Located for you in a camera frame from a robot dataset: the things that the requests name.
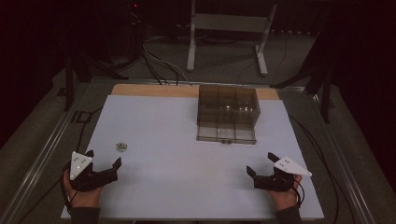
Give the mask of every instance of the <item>black wire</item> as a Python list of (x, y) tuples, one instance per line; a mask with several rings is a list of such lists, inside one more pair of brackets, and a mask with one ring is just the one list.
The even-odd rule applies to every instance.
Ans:
[(99, 107), (96, 110), (94, 110), (93, 112), (85, 112), (85, 113), (89, 114), (89, 117), (87, 118), (88, 121), (84, 122), (84, 125), (81, 128), (81, 132), (79, 133), (79, 139), (78, 139), (78, 143), (77, 143), (76, 152), (79, 152), (79, 147), (81, 145), (82, 135), (84, 134), (84, 130), (85, 130), (85, 127), (87, 126), (87, 123), (89, 123), (91, 118), (92, 118), (92, 116), (94, 114), (96, 114), (97, 112), (99, 112), (101, 109), (103, 109), (103, 107)]
[(167, 83), (166, 79), (164, 77), (161, 77), (157, 71), (154, 69), (154, 67), (149, 63), (149, 59), (146, 57), (146, 55), (142, 54), (142, 58), (145, 60), (146, 67), (150, 71), (150, 73), (157, 79), (158, 83), (162, 85), (163, 83), (160, 81), (160, 78), (164, 80), (165, 84)]
[(335, 178), (334, 174), (332, 173), (328, 163), (326, 162), (325, 156), (323, 154), (323, 150), (321, 149), (320, 145), (318, 144), (318, 141), (314, 138), (314, 136), (312, 135), (311, 132), (309, 132), (305, 126), (299, 122), (296, 118), (294, 118), (293, 116), (289, 115), (289, 117), (296, 122), (299, 127), (303, 130), (303, 132), (305, 133), (305, 135), (308, 137), (308, 140), (310, 141), (312, 147), (314, 148), (314, 150), (317, 152), (320, 160), (322, 161), (323, 165), (325, 166), (325, 169), (330, 177), (330, 180), (332, 182), (332, 187), (334, 189), (334, 194), (336, 196), (336, 213), (334, 215), (334, 219), (333, 219), (333, 223), (336, 222), (337, 218), (338, 218), (338, 214), (339, 214), (339, 198), (338, 198), (338, 191), (335, 185), (337, 185), (337, 187), (341, 190), (343, 197), (346, 200), (346, 204), (347, 207), (349, 209), (349, 212), (351, 214), (351, 218), (352, 218), (352, 223), (355, 223), (355, 218), (353, 216), (353, 211), (352, 211), (352, 206), (348, 200), (348, 197), (346, 195), (346, 193), (344, 192), (344, 190), (341, 187), (341, 184), (337, 181), (337, 179)]
[(157, 64), (157, 65), (159, 65), (159, 66), (162, 66), (162, 67), (164, 67), (164, 68), (167, 68), (167, 69), (173, 71), (173, 72), (175, 73), (175, 75), (176, 75), (176, 81), (177, 81), (177, 85), (178, 85), (179, 78), (180, 78), (180, 77), (183, 77), (183, 76), (182, 76), (179, 72), (177, 72), (169, 63), (165, 62), (164, 60), (162, 60), (161, 58), (155, 56), (154, 54), (148, 52), (147, 50), (144, 50), (144, 51), (145, 51), (148, 55), (154, 57), (154, 58), (157, 59), (159, 62), (163, 62), (164, 64), (158, 63), (158, 62), (156, 62), (156, 61), (154, 61), (154, 60), (151, 60), (150, 58), (147, 58), (150, 62), (155, 63), (155, 64)]

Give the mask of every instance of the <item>cable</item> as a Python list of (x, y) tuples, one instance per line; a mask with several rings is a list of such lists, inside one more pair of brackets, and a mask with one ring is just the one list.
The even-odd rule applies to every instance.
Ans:
[(275, 82), (275, 79), (276, 79), (276, 77), (277, 77), (277, 71), (278, 71), (280, 65), (281, 65), (281, 64), (283, 63), (283, 61), (285, 61), (285, 59), (286, 59), (286, 46), (288, 45), (290, 35), (291, 35), (291, 32), (288, 32), (288, 37), (286, 38), (285, 45), (284, 45), (284, 47), (283, 47), (283, 57), (282, 57), (282, 60), (280, 60), (279, 64), (278, 64), (277, 67), (276, 67), (276, 71), (275, 71), (275, 74), (274, 74), (274, 78), (273, 78), (273, 80), (271, 81), (271, 85), (273, 85), (274, 82)]
[[(166, 61), (160, 59), (159, 57), (153, 55), (152, 53), (150, 53), (150, 52), (146, 49), (146, 47), (145, 47), (144, 45), (143, 45), (143, 51), (146, 52), (147, 55), (148, 55), (150, 58), (152, 58), (152, 59), (154, 59), (154, 60), (156, 60), (156, 61), (158, 61), (158, 62), (161, 62), (161, 63), (166, 64), (166, 66), (168, 66), (172, 71), (174, 71), (174, 72), (177, 74), (177, 76), (183, 77), (184, 80), (185, 80), (190, 86), (192, 86), (192, 84), (187, 80), (187, 78), (186, 78), (186, 76), (185, 76), (185, 74), (184, 74), (184, 71), (183, 71), (181, 68), (179, 68), (178, 66), (176, 66), (176, 65), (174, 65), (174, 64), (172, 64), (172, 63), (166, 62)], [(173, 69), (173, 67), (176, 68), (178, 71), (180, 71), (181, 74), (179, 74), (178, 72), (176, 72), (175, 69)]]
[(79, 152), (79, 147), (81, 145), (82, 135), (84, 134), (85, 126), (87, 126), (87, 123), (89, 123), (91, 121), (92, 116), (94, 114), (96, 114), (98, 111), (100, 111), (101, 109), (103, 109), (103, 107), (99, 107), (96, 110), (94, 110), (93, 112), (85, 112), (85, 113), (88, 113), (89, 116), (87, 118), (87, 121), (84, 122), (84, 125), (81, 128), (81, 132), (79, 133), (79, 139), (78, 139), (78, 143), (77, 143), (76, 152)]
[(338, 215), (339, 215), (339, 196), (338, 196), (338, 191), (337, 191), (337, 187), (341, 190), (344, 199), (346, 200), (346, 205), (348, 207), (348, 210), (350, 212), (351, 218), (352, 218), (352, 223), (355, 223), (355, 218), (353, 216), (353, 211), (352, 211), (352, 206), (349, 202), (349, 200), (347, 199), (347, 195), (345, 194), (345, 192), (343, 191), (341, 184), (337, 181), (337, 179), (335, 178), (334, 174), (332, 173), (328, 163), (326, 162), (325, 156), (323, 154), (323, 150), (321, 149), (320, 145), (318, 144), (318, 141), (314, 138), (314, 136), (312, 135), (311, 132), (309, 132), (305, 126), (299, 122), (296, 118), (294, 118), (293, 116), (289, 115), (289, 117), (296, 122), (299, 127), (303, 130), (303, 132), (305, 133), (305, 135), (308, 137), (309, 142), (311, 143), (312, 147), (314, 148), (314, 150), (317, 152), (320, 160), (322, 161), (323, 165), (325, 166), (325, 169), (330, 177), (330, 180), (332, 182), (332, 187), (334, 189), (334, 194), (336, 196), (336, 211), (335, 211), (335, 215), (333, 218), (333, 222), (332, 223), (336, 223)]

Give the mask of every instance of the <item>metal frame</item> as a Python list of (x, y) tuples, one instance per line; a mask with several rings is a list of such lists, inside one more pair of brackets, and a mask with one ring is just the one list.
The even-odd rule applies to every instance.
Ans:
[(277, 4), (272, 4), (268, 17), (246, 17), (246, 16), (232, 16), (232, 15), (215, 15), (202, 14), (195, 12), (195, 0), (191, 0), (191, 35), (189, 58), (187, 60), (187, 71), (194, 70), (195, 63), (195, 30), (226, 30), (226, 31), (240, 31), (240, 32), (254, 32), (262, 33), (262, 42), (256, 45), (256, 58), (260, 67), (260, 74), (262, 76), (268, 75), (267, 66), (265, 65), (262, 51), (265, 42), (270, 32), (271, 24), (274, 19)]

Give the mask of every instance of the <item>clear plastic box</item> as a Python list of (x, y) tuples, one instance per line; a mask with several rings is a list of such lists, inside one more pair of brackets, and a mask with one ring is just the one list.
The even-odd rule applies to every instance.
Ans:
[(199, 88), (197, 140), (254, 145), (254, 126), (259, 115), (255, 89), (202, 85)]

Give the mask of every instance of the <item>white table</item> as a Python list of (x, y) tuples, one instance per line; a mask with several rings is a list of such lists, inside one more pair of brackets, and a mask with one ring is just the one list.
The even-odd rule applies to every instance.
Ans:
[[(254, 189), (246, 173), (271, 175), (268, 152), (305, 166), (286, 109), (279, 100), (260, 100), (256, 145), (196, 141), (198, 99), (194, 97), (108, 96), (88, 149), (93, 170), (118, 158), (119, 180), (107, 185), (101, 217), (131, 220), (258, 220), (274, 218), (265, 190)], [(128, 145), (125, 152), (116, 144)], [(310, 177), (302, 185), (302, 218), (323, 213)], [(68, 218), (63, 211), (62, 217)]]

